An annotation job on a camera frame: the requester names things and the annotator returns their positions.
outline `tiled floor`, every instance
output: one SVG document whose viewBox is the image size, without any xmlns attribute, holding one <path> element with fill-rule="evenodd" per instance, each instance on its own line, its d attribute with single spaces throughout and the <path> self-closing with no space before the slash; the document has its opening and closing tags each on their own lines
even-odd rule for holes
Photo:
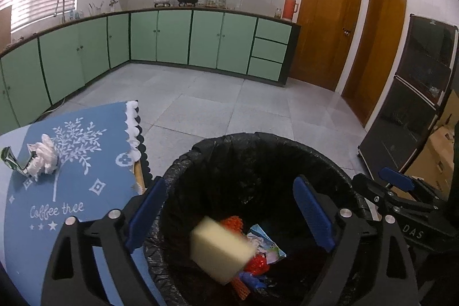
<svg viewBox="0 0 459 306">
<path fill-rule="evenodd" d="M 84 107 L 138 100 L 148 160 L 155 175 L 205 137 L 271 132 L 307 144 L 351 177 L 366 172 L 357 158 L 365 136 L 336 93 L 289 79 L 285 87 L 214 73 L 130 64 L 73 97 L 55 116 Z"/>
</svg>

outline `screw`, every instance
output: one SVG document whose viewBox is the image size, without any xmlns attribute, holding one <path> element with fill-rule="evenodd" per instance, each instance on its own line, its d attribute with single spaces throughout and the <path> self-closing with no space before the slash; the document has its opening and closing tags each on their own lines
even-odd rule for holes
<svg viewBox="0 0 459 306">
<path fill-rule="evenodd" d="M 72 226 L 75 222 L 77 221 L 77 219 L 75 217 L 68 217 L 66 220 L 65 220 L 65 224 L 67 226 Z"/>
<path fill-rule="evenodd" d="M 344 218 L 350 218 L 352 217 L 352 212 L 349 209 L 341 209 L 340 215 Z"/>
<path fill-rule="evenodd" d="M 385 216 L 384 219 L 389 224 L 394 224 L 395 223 L 395 218 L 393 216 Z"/>
<path fill-rule="evenodd" d="M 109 213 L 108 213 L 108 217 L 110 219 L 117 219 L 117 218 L 119 218 L 119 216 L 121 216 L 121 211 L 118 210 L 118 209 L 110 210 Z"/>
</svg>

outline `faucet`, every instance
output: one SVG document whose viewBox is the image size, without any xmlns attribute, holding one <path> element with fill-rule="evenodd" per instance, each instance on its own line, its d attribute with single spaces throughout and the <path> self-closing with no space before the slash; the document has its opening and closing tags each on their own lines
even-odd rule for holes
<svg viewBox="0 0 459 306">
<path fill-rule="evenodd" d="M 57 16 L 57 7 L 59 7 L 59 0 L 57 0 L 57 3 L 56 3 L 56 9 L 54 10 L 54 15 L 53 17 L 56 17 Z M 61 23 L 65 23 L 65 0 L 62 0 L 62 19 L 61 19 Z"/>
</svg>

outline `crumpled wrapper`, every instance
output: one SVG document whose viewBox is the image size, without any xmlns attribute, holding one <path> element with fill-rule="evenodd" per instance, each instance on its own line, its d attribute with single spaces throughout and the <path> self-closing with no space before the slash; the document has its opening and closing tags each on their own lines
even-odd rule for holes
<svg viewBox="0 0 459 306">
<path fill-rule="evenodd" d="M 41 143 L 27 144 L 27 148 L 30 153 L 36 153 L 24 170 L 27 174 L 37 180 L 41 173 L 52 174 L 56 170 L 57 151 L 49 135 L 43 134 Z"/>
</svg>

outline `blue gripper pad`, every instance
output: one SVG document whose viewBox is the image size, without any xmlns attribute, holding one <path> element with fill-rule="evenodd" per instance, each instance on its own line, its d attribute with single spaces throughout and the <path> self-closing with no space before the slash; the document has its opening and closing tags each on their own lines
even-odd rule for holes
<svg viewBox="0 0 459 306">
<path fill-rule="evenodd" d="M 313 234 L 316 244 L 330 253 L 335 246 L 331 221 L 300 177 L 293 181 L 293 197 Z"/>
<path fill-rule="evenodd" d="M 164 179 L 158 179 L 155 185 L 150 188 L 153 188 L 153 190 L 148 193 L 129 222 L 129 234 L 125 242 L 125 247 L 129 253 L 142 246 L 148 230 L 166 200 L 166 182 Z"/>
<path fill-rule="evenodd" d="M 400 174 L 399 172 L 392 170 L 389 167 L 383 167 L 379 173 L 379 178 L 383 181 L 395 186 L 402 191 L 408 192 L 415 189 L 415 185 L 409 177 L 406 175 Z"/>
</svg>

